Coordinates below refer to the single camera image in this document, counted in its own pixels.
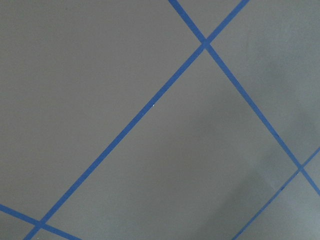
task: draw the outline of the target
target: floor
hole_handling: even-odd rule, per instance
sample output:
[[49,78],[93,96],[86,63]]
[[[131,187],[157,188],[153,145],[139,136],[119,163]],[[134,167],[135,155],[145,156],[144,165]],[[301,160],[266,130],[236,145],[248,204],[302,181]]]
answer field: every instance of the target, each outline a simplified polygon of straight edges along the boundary
[[3,1],[1,240],[318,240],[319,0]]

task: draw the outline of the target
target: gray floor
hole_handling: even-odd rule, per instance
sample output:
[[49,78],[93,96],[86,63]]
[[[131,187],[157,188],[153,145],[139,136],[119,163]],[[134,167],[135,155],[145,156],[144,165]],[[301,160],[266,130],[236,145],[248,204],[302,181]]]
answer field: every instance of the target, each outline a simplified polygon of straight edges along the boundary
[[[239,2],[179,1],[205,37]],[[200,42],[166,0],[0,5],[0,204],[40,220]],[[301,164],[320,146],[319,12],[252,0],[211,44]],[[203,51],[47,224],[82,240],[231,240],[296,170]],[[320,187],[320,154],[305,170]],[[300,173],[238,239],[318,240],[319,225]],[[33,227],[0,211],[1,240]]]

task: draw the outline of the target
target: blue grid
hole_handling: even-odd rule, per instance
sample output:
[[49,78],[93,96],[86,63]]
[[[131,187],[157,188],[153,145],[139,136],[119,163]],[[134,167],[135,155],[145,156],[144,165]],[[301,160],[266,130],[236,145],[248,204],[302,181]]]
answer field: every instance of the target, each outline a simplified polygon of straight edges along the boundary
[[309,182],[312,188],[320,196],[320,189],[315,184],[313,179],[306,172],[304,167],[320,152],[320,147],[317,148],[314,153],[303,163],[300,164],[298,159],[285,144],[285,142],[278,135],[274,127],[267,120],[255,102],[251,99],[246,90],[241,86],[237,78],[233,75],[218,53],[211,46],[211,42],[218,36],[218,34],[234,19],[234,17],[246,6],[250,0],[242,0],[240,3],[229,13],[229,15],[218,25],[218,27],[205,38],[198,27],[194,24],[192,19],[188,16],[183,7],[179,4],[177,0],[169,0],[170,4],[180,15],[186,25],[190,28],[193,34],[200,41],[200,46],[191,54],[191,56],[181,65],[181,67],[173,74],[173,76],[160,88],[160,90],[148,101],[148,103],[138,112],[138,114],[128,123],[128,125],[118,134],[118,136],[109,144],[109,146],[99,155],[99,157],[89,166],[89,168],[74,182],[74,184],[64,193],[64,195],[53,205],[53,207],[44,215],[41,220],[36,220],[29,217],[23,213],[20,213],[14,209],[0,204],[0,211],[16,217],[22,221],[34,225],[33,229],[24,237],[23,240],[31,240],[32,237],[37,234],[40,229],[47,230],[53,234],[61,236],[69,240],[81,240],[80,238],[73,236],[67,232],[50,226],[47,221],[58,211],[58,209],[68,200],[68,198],[78,189],[78,187],[87,179],[87,177],[98,167],[98,165],[109,155],[109,153],[122,141],[122,139],[132,130],[132,128],[143,118],[143,116],[153,107],[153,105],[164,95],[164,93],[175,83],[175,81],[183,74],[183,72],[197,59],[197,57],[207,50],[212,59],[221,68],[224,74],[228,77],[230,82],[234,85],[237,91],[242,95],[245,101],[249,104],[255,114],[259,117],[274,139],[286,152],[292,162],[296,165],[297,170],[294,172],[290,178],[276,191],[276,193],[266,202],[265,205],[243,226],[243,228],[232,238],[232,240],[237,239],[243,231],[245,231],[248,226],[271,204],[271,202],[276,199],[276,197],[281,193],[281,191],[298,175],[302,173],[305,179]]

